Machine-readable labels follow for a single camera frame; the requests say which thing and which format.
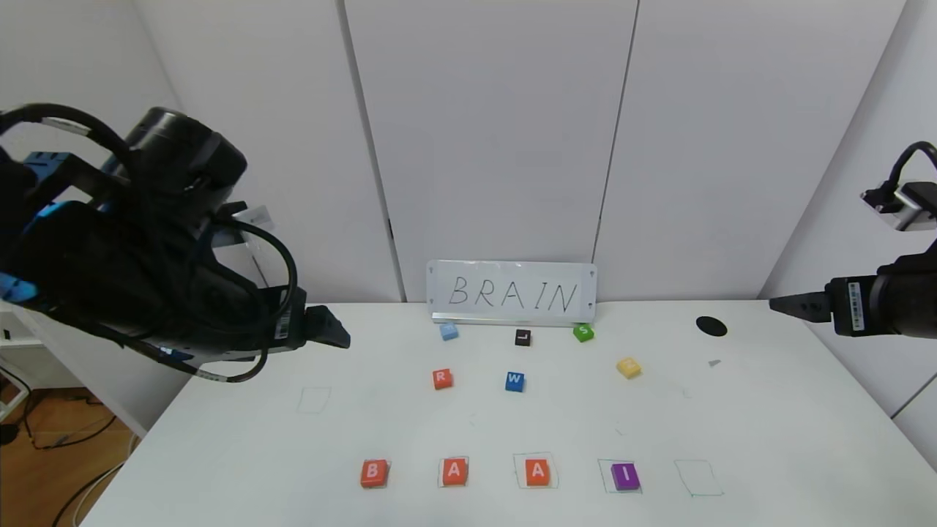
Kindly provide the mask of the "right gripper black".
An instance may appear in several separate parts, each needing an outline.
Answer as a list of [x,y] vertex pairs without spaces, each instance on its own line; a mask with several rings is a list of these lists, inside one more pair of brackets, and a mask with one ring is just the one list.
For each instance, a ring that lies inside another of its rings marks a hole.
[[848,337],[900,334],[936,337],[936,277],[933,268],[838,277],[826,291],[769,299],[769,308],[801,321],[827,324]]

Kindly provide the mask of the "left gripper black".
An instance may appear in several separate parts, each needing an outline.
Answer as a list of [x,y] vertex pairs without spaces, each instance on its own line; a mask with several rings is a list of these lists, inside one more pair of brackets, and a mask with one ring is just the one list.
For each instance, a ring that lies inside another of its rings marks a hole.
[[[287,285],[260,290],[270,313],[283,303],[287,290]],[[277,323],[267,328],[265,338],[258,344],[267,344],[268,351],[293,351],[307,341],[338,349],[351,347],[351,336],[335,314],[324,304],[307,307],[307,293],[297,287],[290,299],[290,307],[281,314]]]

